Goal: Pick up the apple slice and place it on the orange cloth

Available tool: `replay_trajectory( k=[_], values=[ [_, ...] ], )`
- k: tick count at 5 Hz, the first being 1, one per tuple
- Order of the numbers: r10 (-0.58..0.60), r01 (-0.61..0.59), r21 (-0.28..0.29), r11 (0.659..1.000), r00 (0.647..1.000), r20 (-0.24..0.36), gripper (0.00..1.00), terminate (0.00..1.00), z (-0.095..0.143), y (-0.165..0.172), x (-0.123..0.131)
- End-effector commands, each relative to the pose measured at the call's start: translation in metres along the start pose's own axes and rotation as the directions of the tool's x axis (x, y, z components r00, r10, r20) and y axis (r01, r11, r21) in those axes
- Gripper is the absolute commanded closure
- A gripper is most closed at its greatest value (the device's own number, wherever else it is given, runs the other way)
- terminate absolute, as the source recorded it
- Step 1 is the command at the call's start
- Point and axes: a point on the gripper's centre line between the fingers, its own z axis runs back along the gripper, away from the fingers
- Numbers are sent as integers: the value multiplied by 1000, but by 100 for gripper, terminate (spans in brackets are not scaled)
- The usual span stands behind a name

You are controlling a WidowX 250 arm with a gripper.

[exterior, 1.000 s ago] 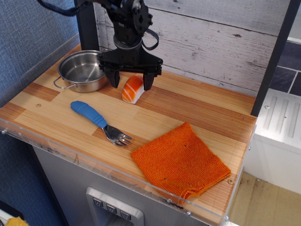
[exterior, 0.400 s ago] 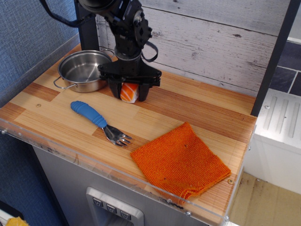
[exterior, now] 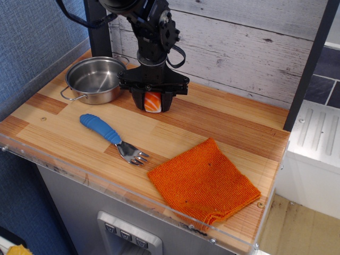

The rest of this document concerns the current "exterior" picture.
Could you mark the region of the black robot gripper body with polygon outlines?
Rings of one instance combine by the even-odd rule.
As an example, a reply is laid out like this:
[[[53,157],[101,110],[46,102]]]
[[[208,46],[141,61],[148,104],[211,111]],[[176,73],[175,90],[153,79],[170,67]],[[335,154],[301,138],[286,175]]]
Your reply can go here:
[[[137,88],[143,92],[170,92],[173,95],[187,95],[190,79],[167,65],[168,56],[162,54],[157,60],[151,60],[137,52],[140,66],[121,71],[117,77],[122,89]]]

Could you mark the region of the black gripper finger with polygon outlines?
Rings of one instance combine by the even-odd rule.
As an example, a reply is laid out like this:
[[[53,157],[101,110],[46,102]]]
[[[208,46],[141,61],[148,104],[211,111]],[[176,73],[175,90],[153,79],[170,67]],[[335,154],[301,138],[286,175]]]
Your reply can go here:
[[[136,107],[145,110],[145,92],[140,89],[131,89],[131,95]]]
[[[161,93],[161,111],[167,112],[169,111],[173,100],[173,93],[165,91]]]

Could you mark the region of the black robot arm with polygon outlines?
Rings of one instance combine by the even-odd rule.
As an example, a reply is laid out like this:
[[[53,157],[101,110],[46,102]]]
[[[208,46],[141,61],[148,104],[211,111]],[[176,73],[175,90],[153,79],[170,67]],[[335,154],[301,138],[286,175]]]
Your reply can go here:
[[[137,60],[140,65],[120,72],[117,77],[120,87],[128,90],[136,107],[148,111],[147,98],[152,94],[160,103],[159,112],[170,109],[173,97],[187,95],[190,79],[177,72],[185,60],[177,64],[170,62],[171,50],[183,57],[185,52],[176,46],[180,31],[167,1],[100,1],[112,14],[124,16],[131,24],[138,41]]]

